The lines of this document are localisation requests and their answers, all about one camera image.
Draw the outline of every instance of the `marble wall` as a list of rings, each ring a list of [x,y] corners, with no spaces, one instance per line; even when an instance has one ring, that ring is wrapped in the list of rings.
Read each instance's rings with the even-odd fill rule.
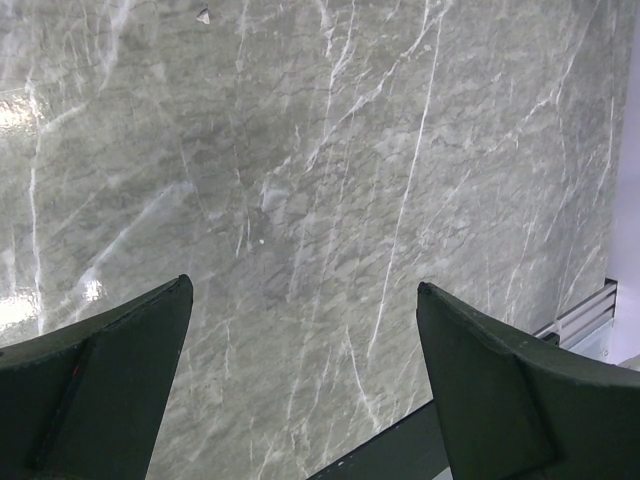
[[[420,280],[529,331],[602,285],[635,2],[205,7],[0,0],[1,343],[195,283],[149,478],[424,404]]]

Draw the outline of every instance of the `marble surface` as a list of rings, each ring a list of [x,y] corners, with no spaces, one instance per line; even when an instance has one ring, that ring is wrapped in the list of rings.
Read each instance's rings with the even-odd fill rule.
[[[0,342],[188,273],[149,478],[305,478],[431,398],[420,280],[528,331],[601,287],[634,14],[0,0]]]

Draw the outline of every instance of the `white wall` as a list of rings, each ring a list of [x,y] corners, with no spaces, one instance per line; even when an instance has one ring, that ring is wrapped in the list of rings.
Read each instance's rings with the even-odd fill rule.
[[[609,361],[640,354],[640,15],[636,17],[607,274],[618,280]]]

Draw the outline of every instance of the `gray marble slab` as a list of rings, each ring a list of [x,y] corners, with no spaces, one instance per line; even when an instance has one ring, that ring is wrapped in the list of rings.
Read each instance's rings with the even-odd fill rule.
[[[420,280],[528,331],[601,287],[635,2],[204,8],[0,0],[1,343],[195,283],[149,478],[424,404]]]

